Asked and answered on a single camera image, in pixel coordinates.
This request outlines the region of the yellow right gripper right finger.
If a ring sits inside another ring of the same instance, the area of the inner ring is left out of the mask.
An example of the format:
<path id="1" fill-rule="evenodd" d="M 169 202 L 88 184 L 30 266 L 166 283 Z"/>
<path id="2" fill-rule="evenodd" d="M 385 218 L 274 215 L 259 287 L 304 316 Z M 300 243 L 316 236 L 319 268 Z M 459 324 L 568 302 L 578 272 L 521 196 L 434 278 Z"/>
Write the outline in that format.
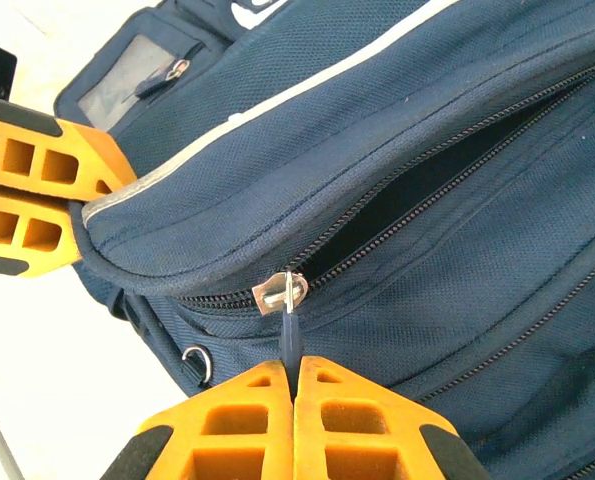
<path id="1" fill-rule="evenodd" d="M 442 415 L 323 357 L 301 364 L 296 479 L 487 479 Z"/>

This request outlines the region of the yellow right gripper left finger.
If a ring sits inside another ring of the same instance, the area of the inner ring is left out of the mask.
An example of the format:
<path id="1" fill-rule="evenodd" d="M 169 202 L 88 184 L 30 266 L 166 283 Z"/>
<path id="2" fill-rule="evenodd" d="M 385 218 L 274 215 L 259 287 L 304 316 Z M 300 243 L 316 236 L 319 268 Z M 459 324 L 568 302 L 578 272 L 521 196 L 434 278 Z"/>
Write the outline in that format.
<path id="1" fill-rule="evenodd" d="M 293 405 L 268 361 L 145 420 L 104 479 L 293 477 Z"/>

